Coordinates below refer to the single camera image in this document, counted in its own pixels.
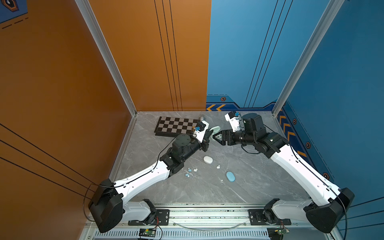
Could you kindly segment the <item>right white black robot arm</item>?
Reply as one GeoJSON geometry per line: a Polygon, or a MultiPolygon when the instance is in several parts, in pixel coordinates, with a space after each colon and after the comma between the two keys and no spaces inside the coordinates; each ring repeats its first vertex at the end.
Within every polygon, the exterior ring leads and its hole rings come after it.
{"type": "Polygon", "coordinates": [[[329,234],[347,215],[354,193],[341,189],[316,171],[295,152],[289,141],[274,131],[268,131],[263,119],[256,113],[240,116],[232,111],[226,114],[230,130],[221,130],[213,138],[221,145],[241,147],[252,145],[282,167],[309,195],[305,201],[273,199],[264,206],[263,217],[268,225],[282,220],[298,220],[310,223],[317,230],[329,234]]]}

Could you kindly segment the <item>mint green earbud case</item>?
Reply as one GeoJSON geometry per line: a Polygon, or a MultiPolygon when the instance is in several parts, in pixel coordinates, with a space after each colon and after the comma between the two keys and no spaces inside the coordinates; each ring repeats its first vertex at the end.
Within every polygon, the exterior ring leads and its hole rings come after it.
{"type": "Polygon", "coordinates": [[[211,128],[211,131],[213,131],[213,135],[217,134],[221,130],[220,126],[215,126],[211,128]]]}

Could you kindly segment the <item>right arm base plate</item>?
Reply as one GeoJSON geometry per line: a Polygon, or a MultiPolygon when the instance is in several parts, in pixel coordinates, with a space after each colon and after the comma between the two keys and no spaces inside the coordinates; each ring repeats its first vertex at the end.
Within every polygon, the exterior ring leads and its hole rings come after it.
{"type": "Polygon", "coordinates": [[[264,226],[264,225],[291,225],[290,219],[278,219],[278,217],[269,210],[264,209],[250,209],[248,210],[249,219],[252,226],[264,226]]]}

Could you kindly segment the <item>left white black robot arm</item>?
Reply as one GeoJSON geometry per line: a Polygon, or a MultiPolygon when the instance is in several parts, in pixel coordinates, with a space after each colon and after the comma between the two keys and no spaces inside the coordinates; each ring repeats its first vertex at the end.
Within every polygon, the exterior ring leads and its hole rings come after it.
{"type": "Polygon", "coordinates": [[[106,233],[120,222],[156,224],[158,214],[154,204],[148,199],[133,202],[132,198],[176,174],[184,167],[185,161],[197,151],[207,151],[212,133],[212,129],[207,130],[202,140],[186,134],[178,135],[167,152],[153,165],[122,180],[102,181],[88,204],[99,232],[106,233]]]}

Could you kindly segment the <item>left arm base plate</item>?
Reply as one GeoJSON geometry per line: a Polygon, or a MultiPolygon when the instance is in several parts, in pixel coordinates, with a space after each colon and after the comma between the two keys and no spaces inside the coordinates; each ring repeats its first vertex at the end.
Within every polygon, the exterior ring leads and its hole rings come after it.
{"type": "Polygon", "coordinates": [[[151,212],[143,221],[129,221],[129,226],[167,226],[169,224],[170,210],[160,209],[151,212]]]}

